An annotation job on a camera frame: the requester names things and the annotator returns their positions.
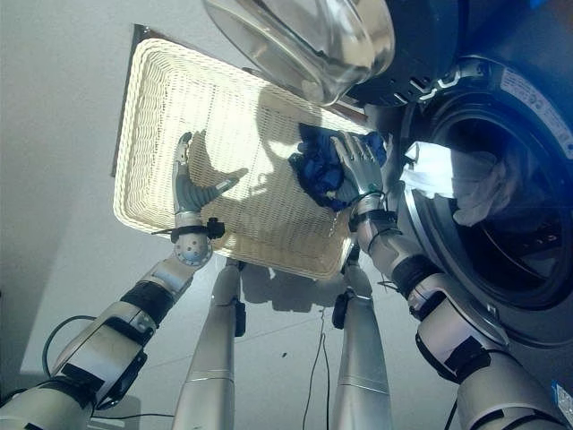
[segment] wicker basket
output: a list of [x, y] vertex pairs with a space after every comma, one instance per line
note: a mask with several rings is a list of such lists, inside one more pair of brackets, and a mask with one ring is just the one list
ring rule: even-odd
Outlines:
[[204, 132], [190, 148], [190, 174], [212, 185], [248, 169], [240, 183], [202, 211], [226, 234], [217, 253], [282, 271], [328, 279], [346, 258], [346, 214], [320, 208], [300, 188], [287, 158], [298, 123], [367, 133], [288, 91], [163, 39], [135, 50], [124, 107], [114, 213], [144, 232], [174, 224], [171, 172], [179, 137]]

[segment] sticker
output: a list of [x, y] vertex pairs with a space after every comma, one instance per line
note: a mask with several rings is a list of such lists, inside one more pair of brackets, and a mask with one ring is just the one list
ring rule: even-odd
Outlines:
[[559, 407], [569, 424], [573, 426], [573, 398], [563, 387], [553, 381], [553, 401]]
[[541, 92], [510, 69], [503, 72], [500, 88], [533, 110], [557, 138], [565, 156], [573, 159], [573, 133]]

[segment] wire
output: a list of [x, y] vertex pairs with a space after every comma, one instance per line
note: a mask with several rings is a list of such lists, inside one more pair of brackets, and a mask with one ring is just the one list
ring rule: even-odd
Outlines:
[[458, 408], [458, 401], [454, 401], [454, 405], [451, 407], [451, 411], [449, 412], [449, 417], [448, 417], [448, 421], [446, 422], [446, 426], [444, 427], [444, 430], [449, 430], [449, 427], [451, 426], [451, 422], [454, 419], [454, 414], [456, 413], [456, 409]]
[[130, 418], [139, 418], [139, 417], [165, 417], [165, 418], [173, 418], [175, 415], [169, 414], [137, 414], [137, 415], [128, 415], [127, 417], [101, 417], [98, 415], [94, 415], [92, 418], [97, 419], [130, 419]]
[[311, 380], [309, 381], [309, 384], [308, 384], [308, 397], [306, 398], [306, 406], [304, 407], [303, 430], [304, 430], [304, 426], [306, 426], [306, 416], [308, 415], [308, 408], [311, 404], [312, 378], [314, 377], [314, 370], [316, 369], [316, 363], [319, 361], [319, 355], [321, 354], [321, 346], [322, 346], [323, 336], [324, 336], [324, 311], [325, 310], [326, 310], [326, 307], [322, 307], [322, 310], [321, 310], [321, 332], [319, 334], [319, 347], [316, 348], [316, 356], [314, 357], [314, 363], [312, 363]]
[[46, 342], [44, 343], [44, 349], [42, 350], [42, 369], [44, 369], [44, 373], [48, 376], [48, 377], [52, 377], [52, 374], [50, 373], [50, 369], [47, 366], [47, 351], [50, 348], [50, 344], [52, 343], [52, 340], [54, 339], [54, 337], [56, 336], [56, 334], [62, 330], [62, 328], [66, 325], [71, 323], [72, 321], [76, 321], [76, 320], [90, 320], [93, 321], [96, 318], [94, 316], [89, 316], [89, 315], [75, 315], [75, 316], [71, 316], [70, 318], [63, 320], [62, 322], [60, 322], [50, 333], [50, 335], [47, 337]]
[[322, 352], [324, 352], [324, 361], [326, 362], [326, 430], [330, 429], [329, 409], [330, 409], [330, 366], [329, 356], [326, 353], [326, 334], [322, 333]]

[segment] blue cloth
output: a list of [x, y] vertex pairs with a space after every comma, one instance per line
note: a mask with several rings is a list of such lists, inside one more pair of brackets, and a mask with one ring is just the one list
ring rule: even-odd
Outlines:
[[[301, 152], [294, 153], [288, 162], [296, 172], [301, 187], [314, 199], [319, 206], [326, 206], [333, 211], [342, 211], [351, 202], [344, 202], [327, 196], [334, 192], [344, 182], [344, 170], [330, 137], [338, 136], [339, 132], [315, 125], [300, 123], [299, 131], [302, 143], [298, 145]], [[386, 151], [382, 146], [379, 133], [371, 132], [366, 135], [354, 134], [361, 142], [366, 143], [382, 166], [386, 161]]]

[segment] washing machine drum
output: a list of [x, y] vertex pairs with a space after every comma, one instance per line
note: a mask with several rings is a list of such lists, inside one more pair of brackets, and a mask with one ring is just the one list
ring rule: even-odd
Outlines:
[[536, 347], [568, 343], [573, 339], [568, 119], [518, 70], [476, 56], [460, 59], [458, 66], [457, 85], [407, 109], [401, 144], [436, 142], [458, 151], [488, 151], [498, 160], [509, 151], [524, 154], [526, 165], [518, 167], [528, 170], [527, 178], [515, 190], [522, 198], [465, 227], [452, 218], [455, 200], [406, 192], [415, 233], [431, 258], [499, 316], [514, 340]]

